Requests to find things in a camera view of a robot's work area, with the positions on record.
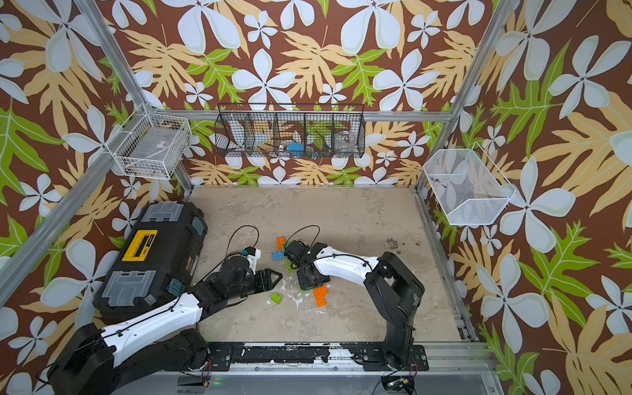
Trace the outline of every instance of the toolbox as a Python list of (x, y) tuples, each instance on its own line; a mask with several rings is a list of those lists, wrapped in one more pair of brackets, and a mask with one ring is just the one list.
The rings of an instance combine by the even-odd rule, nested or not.
[(95, 296), (105, 319), (151, 311), (191, 284), (208, 230), (202, 211), (190, 202), (157, 202), (139, 218)]

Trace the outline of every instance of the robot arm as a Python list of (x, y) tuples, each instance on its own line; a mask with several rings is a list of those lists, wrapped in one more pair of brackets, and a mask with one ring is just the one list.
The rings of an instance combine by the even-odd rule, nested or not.
[(229, 255), (221, 267), (174, 301), (103, 329), (93, 323), (79, 328), (48, 372), (55, 393), (109, 395), (160, 370), (205, 366), (207, 342), (195, 329), (157, 342), (229, 307), (230, 299), (273, 289), (283, 275), (270, 269), (255, 271), (260, 256), (261, 251), (248, 247)]
[[(109, 395), (128, 382), (160, 370), (201, 369), (208, 348), (195, 329), (182, 331), (167, 341), (158, 340), (231, 306), (230, 299), (274, 289), (282, 275), (270, 269), (255, 272), (260, 254), (248, 247), (229, 255), (218, 270), (188, 292), (134, 319), (103, 329), (94, 324), (79, 328), (48, 372), (55, 393)], [(397, 369), (407, 364), (413, 343), (412, 323), (423, 286), (396, 255), (385, 252), (381, 257), (363, 257), (323, 243), (309, 248), (300, 241), (292, 241), (284, 254), (297, 268), (303, 290), (323, 285), (330, 276), (364, 286), (387, 321), (382, 343), (386, 362)]]
[(423, 285), (397, 255), (385, 252), (381, 257), (363, 257), (340, 252), (323, 243), (308, 248), (292, 241), (285, 257), (296, 269), (301, 289), (318, 288), (330, 276), (364, 286), (382, 318), (386, 337), (382, 350), (388, 364), (397, 369), (408, 362), (413, 344), (413, 321), (424, 292)]

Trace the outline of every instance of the concrete floor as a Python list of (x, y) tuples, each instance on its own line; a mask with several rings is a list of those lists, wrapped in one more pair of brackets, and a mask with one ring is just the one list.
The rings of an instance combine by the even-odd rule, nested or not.
[[(219, 263), (226, 243), (244, 224), (258, 227), (257, 269), (283, 273), (274, 291), (250, 296), (199, 324), (208, 341), (381, 341), (386, 323), (366, 289), (340, 278), (327, 284), (327, 305), (317, 308), (310, 291), (300, 293), (296, 273), (288, 274), (285, 261), (273, 261), (276, 238), (289, 237), (309, 224), (320, 225), (318, 241), (364, 256), (384, 251), (399, 258), (425, 287), (415, 317), (415, 341), (460, 341), (446, 293), (415, 201), (407, 188), (196, 188), (190, 199), (204, 211), (209, 233), (204, 241), (193, 282)], [(315, 228), (297, 234), (312, 242)], [(230, 250), (252, 245), (256, 232), (244, 228)], [(283, 300), (270, 301), (273, 292)]]

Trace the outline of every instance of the blue lego brick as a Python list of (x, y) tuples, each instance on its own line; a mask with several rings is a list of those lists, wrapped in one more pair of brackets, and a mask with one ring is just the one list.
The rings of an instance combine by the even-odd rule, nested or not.
[(277, 251), (272, 253), (272, 260), (284, 259), (283, 251)]

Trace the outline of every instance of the white wire basket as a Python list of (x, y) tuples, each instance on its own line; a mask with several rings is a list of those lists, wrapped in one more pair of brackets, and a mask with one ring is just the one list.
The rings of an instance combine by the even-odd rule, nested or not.
[(501, 186), (473, 149), (439, 150), (423, 165), (450, 225), (491, 225), (516, 193), (492, 158), (482, 152), (510, 188)]
[(188, 120), (147, 112), (144, 107), (135, 114), (141, 120), (131, 130), (123, 128), (128, 135), (111, 151), (112, 157), (127, 176), (171, 179), (191, 140)]

